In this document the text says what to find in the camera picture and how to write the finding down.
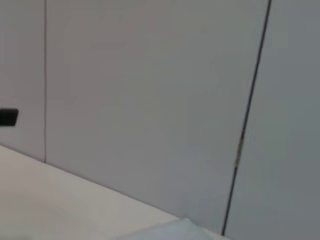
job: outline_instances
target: light blue object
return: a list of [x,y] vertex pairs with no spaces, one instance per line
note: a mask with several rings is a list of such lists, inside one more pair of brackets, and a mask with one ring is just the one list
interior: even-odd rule
[[184,219],[120,237],[117,240],[212,240],[212,238],[201,227]]

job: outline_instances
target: gray wall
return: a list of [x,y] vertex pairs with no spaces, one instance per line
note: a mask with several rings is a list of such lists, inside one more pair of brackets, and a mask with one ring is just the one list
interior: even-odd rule
[[320,2],[274,0],[227,236],[319,239]]
[[221,230],[266,0],[48,0],[47,162]]
[[0,0],[0,108],[17,108],[0,145],[44,159],[44,0]]

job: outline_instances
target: white cabinet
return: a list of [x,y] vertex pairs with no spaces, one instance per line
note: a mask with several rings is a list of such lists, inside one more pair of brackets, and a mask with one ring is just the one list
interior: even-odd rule
[[266,0],[48,0],[47,162],[221,230]]
[[320,2],[272,1],[226,235],[319,239]]
[[45,158],[43,0],[0,1],[0,108],[17,108],[16,127],[0,128],[0,145]]

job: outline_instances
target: white countertop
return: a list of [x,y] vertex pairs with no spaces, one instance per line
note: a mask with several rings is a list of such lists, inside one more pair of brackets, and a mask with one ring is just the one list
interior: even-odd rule
[[0,146],[1,240],[105,240],[176,219]]

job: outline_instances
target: black rectangle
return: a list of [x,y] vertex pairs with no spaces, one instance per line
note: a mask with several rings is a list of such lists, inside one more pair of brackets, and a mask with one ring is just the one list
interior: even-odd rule
[[16,108],[0,109],[0,127],[14,127],[17,123],[19,110]]

